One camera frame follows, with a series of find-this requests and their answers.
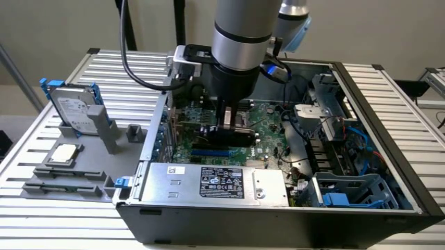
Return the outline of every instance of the blue cable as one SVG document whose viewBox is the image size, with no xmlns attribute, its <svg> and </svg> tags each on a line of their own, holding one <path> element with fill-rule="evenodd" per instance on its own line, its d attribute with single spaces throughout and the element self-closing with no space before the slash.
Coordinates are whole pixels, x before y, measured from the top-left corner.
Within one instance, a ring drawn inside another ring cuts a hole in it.
<svg viewBox="0 0 445 250">
<path fill-rule="evenodd" d="M 364 161 L 364 168 L 362 168 L 358 176 L 362 176 L 365 174 L 366 170 L 368 170 L 368 160 Z"/>
<path fill-rule="evenodd" d="M 366 147 L 368 147 L 368 136 L 358 129 L 356 129 L 353 127 L 346 127 L 346 129 L 364 137 Z"/>
</svg>

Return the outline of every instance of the blue clip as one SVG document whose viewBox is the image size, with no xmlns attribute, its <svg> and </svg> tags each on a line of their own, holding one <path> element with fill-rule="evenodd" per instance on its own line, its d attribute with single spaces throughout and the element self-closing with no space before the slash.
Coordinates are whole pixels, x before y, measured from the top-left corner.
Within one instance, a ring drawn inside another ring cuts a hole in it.
<svg viewBox="0 0 445 250">
<path fill-rule="evenodd" d="M 46 78 L 40 79 L 40 88 L 43 90 L 44 96 L 47 97 L 48 100 L 51 100 L 50 92 L 48 92 L 48 87 L 47 87 L 47 80 Z"/>
<path fill-rule="evenodd" d="M 48 83 L 48 86 L 50 87 L 55 87 L 55 88 L 62 87 L 62 86 L 64 86 L 64 81 L 62 81 L 62 80 L 51 80 L 50 83 Z"/>
<path fill-rule="evenodd" d="M 102 95 L 101 95 L 101 89 L 98 84 L 94 82 L 90 85 L 90 88 L 93 88 L 94 94 L 95 94 L 95 102 L 98 105 L 103 105 L 105 104 L 105 100 L 102 99 Z"/>
<path fill-rule="evenodd" d="M 130 182 L 130 179 L 127 179 L 127 178 L 118 178 L 117 183 L 114 184 L 114 187 L 117 189 L 127 189 L 127 188 L 130 188 L 129 187 L 129 182 Z"/>
</svg>

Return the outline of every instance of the blue latch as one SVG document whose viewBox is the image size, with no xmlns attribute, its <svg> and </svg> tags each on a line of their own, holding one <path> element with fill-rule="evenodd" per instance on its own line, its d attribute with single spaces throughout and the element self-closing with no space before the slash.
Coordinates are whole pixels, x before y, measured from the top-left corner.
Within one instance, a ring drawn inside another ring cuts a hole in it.
<svg viewBox="0 0 445 250">
<path fill-rule="evenodd" d="M 129 183 L 130 183 L 130 179 L 127 179 L 127 178 L 118 178 L 117 183 L 114 184 L 114 187 L 117 189 L 127 189 L 127 188 L 130 188 L 129 187 Z"/>
<path fill-rule="evenodd" d="M 328 193 L 322 196 L 322 201 L 328 207 L 380 208 L 384 205 L 382 200 L 374 201 L 370 204 L 350 204 L 344 193 Z"/>
<path fill-rule="evenodd" d="M 64 86 L 64 81 L 62 81 L 62 80 L 51 80 L 48 82 L 48 86 L 50 87 L 55 87 L 55 88 L 62 87 L 62 86 Z"/>
<path fill-rule="evenodd" d="M 47 80 L 46 78 L 42 78 L 40 79 L 40 88 L 43 90 L 43 93 L 44 93 L 44 96 L 47 97 L 47 99 L 50 100 L 51 99 L 51 96 L 50 96 L 50 92 L 48 92 L 48 87 L 47 87 Z"/>
</svg>

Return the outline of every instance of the blue drive bracket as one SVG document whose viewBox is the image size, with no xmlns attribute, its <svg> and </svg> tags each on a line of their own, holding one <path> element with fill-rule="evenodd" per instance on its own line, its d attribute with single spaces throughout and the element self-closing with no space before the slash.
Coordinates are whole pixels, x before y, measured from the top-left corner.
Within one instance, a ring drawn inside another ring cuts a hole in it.
<svg viewBox="0 0 445 250">
<path fill-rule="evenodd" d="M 95 103 L 97 103 L 98 105 L 105 105 L 105 100 L 103 100 L 102 95 L 101 95 L 101 89 L 99 89 L 98 84 L 97 84 L 95 82 L 91 83 L 90 88 L 93 89 L 93 92 L 94 92 L 94 94 L 95 94 Z M 110 120 L 110 117 L 109 117 L 109 113 L 107 113 L 107 112 L 106 112 L 106 117 L 107 117 L 109 125 L 111 125 L 111 120 Z"/>
<path fill-rule="evenodd" d="M 322 201 L 328 207 L 380 208 L 384 205 L 382 200 L 374 201 L 370 204 L 350 204 L 344 193 L 328 193 L 322 196 Z"/>
</svg>

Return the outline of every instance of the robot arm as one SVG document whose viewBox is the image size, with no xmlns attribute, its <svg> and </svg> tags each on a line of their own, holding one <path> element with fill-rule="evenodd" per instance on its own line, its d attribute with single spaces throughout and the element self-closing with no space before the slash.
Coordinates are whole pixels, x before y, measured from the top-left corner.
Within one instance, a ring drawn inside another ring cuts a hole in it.
<svg viewBox="0 0 445 250">
<path fill-rule="evenodd" d="M 272 37 L 281 39 L 285 51 L 294 51 L 310 18 L 306 0 L 218 0 L 217 8 L 211 47 L 217 61 L 211 66 L 211 87 L 218 96 L 217 125 L 219 131 L 229 129 L 238 137 L 241 134 L 234 127 L 238 103 L 253 93 L 261 70 L 268 73 L 265 67 L 272 67 L 262 65 Z M 229 111 L 230 128 L 223 128 Z"/>
</svg>

